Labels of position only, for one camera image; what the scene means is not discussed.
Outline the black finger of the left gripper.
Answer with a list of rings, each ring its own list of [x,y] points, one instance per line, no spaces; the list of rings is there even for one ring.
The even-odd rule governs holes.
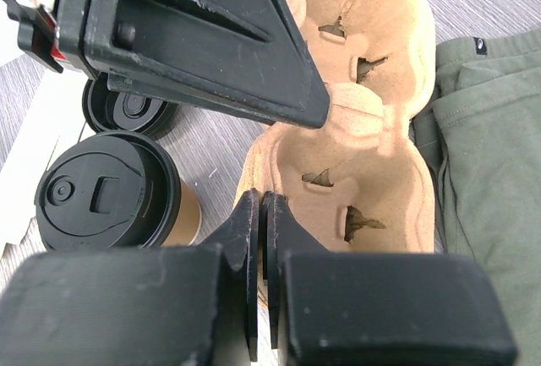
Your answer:
[[[120,91],[305,128],[330,97],[286,0],[91,0],[84,54]]]

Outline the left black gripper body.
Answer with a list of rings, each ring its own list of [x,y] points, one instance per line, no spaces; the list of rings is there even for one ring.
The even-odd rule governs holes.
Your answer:
[[[135,83],[135,26],[120,15],[121,0],[2,0],[16,24],[14,44],[50,70],[68,67],[112,90]]]

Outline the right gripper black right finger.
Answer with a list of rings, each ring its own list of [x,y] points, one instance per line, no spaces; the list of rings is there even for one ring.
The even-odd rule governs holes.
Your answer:
[[[512,365],[495,290],[450,254],[331,252],[268,192],[264,278],[282,365]]]

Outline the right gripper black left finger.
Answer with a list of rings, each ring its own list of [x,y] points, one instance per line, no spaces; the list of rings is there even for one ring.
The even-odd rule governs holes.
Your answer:
[[[260,197],[203,242],[44,253],[1,297],[4,365],[249,365],[257,356]]]

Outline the brown paper coffee cup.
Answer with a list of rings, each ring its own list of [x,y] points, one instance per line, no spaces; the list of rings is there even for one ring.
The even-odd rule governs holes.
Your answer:
[[[180,180],[181,199],[178,216],[172,230],[163,242],[164,247],[191,245],[199,235],[202,211],[194,191]]]

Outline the separated brown pulp cup carrier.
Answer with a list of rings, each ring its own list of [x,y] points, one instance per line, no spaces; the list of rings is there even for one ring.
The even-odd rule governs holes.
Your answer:
[[[325,125],[271,125],[250,146],[237,191],[283,195],[295,220],[330,250],[432,253],[434,192],[408,136],[430,89],[391,104],[354,83],[327,89]]]

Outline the black plastic cup lid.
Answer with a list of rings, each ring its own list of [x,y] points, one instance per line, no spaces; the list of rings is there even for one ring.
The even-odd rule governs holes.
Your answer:
[[[153,139],[115,130],[68,148],[35,196],[49,251],[158,247],[178,217],[182,192],[170,155]]]

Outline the white wrapped straws bundle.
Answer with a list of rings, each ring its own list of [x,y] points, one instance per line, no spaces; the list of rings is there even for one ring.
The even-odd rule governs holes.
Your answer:
[[[70,146],[92,135],[82,113],[87,78],[47,72],[1,171],[1,288],[20,264],[45,250],[34,204],[38,183]]]

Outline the stack of black lids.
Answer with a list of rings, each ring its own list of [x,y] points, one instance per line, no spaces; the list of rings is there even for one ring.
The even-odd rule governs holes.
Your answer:
[[[109,90],[105,74],[88,79],[82,93],[85,121],[96,133],[125,130],[159,138],[176,110],[171,102]]]

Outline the olive green cloth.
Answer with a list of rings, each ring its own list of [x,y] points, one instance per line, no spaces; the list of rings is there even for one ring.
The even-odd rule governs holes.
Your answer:
[[[483,267],[519,364],[539,364],[539,30],[439,44],[434,94],[413,128],[445,251]]]

